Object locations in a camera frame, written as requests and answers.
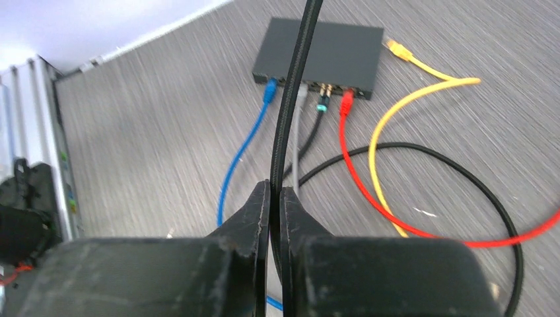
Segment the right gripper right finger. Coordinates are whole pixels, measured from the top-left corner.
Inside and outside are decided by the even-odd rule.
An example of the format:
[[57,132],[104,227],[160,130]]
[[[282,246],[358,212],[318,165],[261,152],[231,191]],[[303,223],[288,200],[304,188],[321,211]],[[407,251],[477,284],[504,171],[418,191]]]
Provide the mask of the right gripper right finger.
[[279,196],[285,316],[499,316],[473,252],[441,238],[334,236]]

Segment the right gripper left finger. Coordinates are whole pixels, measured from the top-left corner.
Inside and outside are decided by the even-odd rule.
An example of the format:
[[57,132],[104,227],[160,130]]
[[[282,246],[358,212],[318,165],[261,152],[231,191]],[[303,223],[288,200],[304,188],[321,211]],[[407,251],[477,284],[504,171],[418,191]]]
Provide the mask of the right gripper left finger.
[[271,189],[199,238],[92,238],[48,253],[19,316],[264,316]]

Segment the dark grey network switch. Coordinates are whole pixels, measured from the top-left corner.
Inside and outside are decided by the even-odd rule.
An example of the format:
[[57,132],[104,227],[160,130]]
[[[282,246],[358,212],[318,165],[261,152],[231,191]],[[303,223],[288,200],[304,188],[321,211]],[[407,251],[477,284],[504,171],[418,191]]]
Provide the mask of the dark grey network switch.
[[[299,20],[270,20],[252,69],[257,84],[270,78],[285,84],[299,28]],[[311,91],[331,85],[333,94],[351,88],[356,98],[371,99],[383,35],[381,27],[318,22],[301,80]]]

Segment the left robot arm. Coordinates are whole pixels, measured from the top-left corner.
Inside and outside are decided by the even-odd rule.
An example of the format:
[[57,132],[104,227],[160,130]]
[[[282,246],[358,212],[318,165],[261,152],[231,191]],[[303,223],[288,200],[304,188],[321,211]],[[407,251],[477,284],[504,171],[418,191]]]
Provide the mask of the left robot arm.
[[52,168],[16,158],[13,172],[1,182],[1,264],[36,265],[63,242]]

